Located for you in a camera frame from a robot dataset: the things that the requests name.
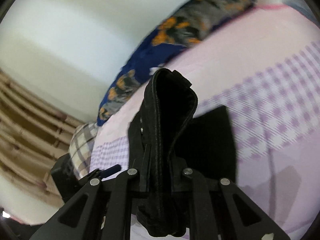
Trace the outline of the blue orange patterned blanket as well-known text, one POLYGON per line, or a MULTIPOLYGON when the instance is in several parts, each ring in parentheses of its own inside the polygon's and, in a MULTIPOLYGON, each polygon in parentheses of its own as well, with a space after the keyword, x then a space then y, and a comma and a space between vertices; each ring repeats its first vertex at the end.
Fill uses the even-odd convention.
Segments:
POLYGON ((203 40, 256 0, 189 0, 164 19, 133 52, 99 105, 97 125, 105 122, 146 83, 153 73, 203 40))

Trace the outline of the beige wooden headboard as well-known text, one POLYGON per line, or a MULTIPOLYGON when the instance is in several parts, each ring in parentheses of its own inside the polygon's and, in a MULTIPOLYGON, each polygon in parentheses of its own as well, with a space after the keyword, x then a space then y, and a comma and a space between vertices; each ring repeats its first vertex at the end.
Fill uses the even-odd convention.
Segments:
POLYGON ((1 72, 1 175, 21 191, 61 205, 50 170, 82 124, 1 72))

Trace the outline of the black pants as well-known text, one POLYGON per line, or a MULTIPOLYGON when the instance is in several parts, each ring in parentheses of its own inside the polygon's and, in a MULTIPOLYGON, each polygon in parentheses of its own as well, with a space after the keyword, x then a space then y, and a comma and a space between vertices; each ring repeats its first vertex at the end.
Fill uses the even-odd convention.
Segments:
POLYGON ((152 237, 217 239, 210 195, 236 176, 236 150, 225 106, 195 116, 198 98, 178 71, 158 70, 129 126, 129 166, 140 175, 133 210, 152 237))

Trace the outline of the plaid grey white pillow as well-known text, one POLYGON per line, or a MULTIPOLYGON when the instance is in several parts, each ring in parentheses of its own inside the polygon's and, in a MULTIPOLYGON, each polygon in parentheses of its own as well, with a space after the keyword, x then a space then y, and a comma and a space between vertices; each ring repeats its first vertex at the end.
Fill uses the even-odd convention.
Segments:
POLYGON ((99 127, 96 122, 78 126, 72 136, 68 153, 78 180, 89 174, 91 155, 99 127))

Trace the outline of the pink purple checked bedsheet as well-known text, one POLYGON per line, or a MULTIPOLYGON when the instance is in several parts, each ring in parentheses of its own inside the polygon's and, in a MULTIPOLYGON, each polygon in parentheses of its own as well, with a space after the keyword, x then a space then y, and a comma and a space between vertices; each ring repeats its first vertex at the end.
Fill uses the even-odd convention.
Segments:
POLYGON ((145 84, 161 67, 192 84, 196 116, 229 110, 238 155, 238 184, 288 235, 301 239, 319 212, 319 27, 287 5, 255 8, 164 63, 143 43, 120 71, 132 98, 102 124, 90 168, 127 168, 127 130, 145 84))

